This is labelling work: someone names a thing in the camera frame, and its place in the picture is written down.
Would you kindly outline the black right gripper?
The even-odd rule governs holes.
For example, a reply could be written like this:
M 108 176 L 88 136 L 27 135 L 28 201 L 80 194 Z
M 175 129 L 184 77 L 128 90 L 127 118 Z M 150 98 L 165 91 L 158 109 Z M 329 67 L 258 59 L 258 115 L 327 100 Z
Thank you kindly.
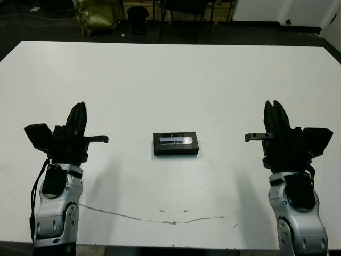
M 245 142 L 262 143 L 263 166 L 271 172 L 304 172 L 308 160 L 301 144 L 303 130 L 300 127 L 290 128 L 287 113 L 276 100 L 265 103 L 263 121 L 266 132 L 244 135 Z

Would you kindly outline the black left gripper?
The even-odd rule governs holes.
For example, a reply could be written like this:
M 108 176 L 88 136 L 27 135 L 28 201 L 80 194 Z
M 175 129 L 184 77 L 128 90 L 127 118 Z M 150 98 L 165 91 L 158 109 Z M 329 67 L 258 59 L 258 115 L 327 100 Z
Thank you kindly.
M 87 110 L 84 102 L 73 106 L 66 125 L 55 126 L 48 143 L 47 156 L 52 163 L 81 165 L 88 159 L 90 143 L 109 142 L 106 135 L 84 136 L 87 124 Z

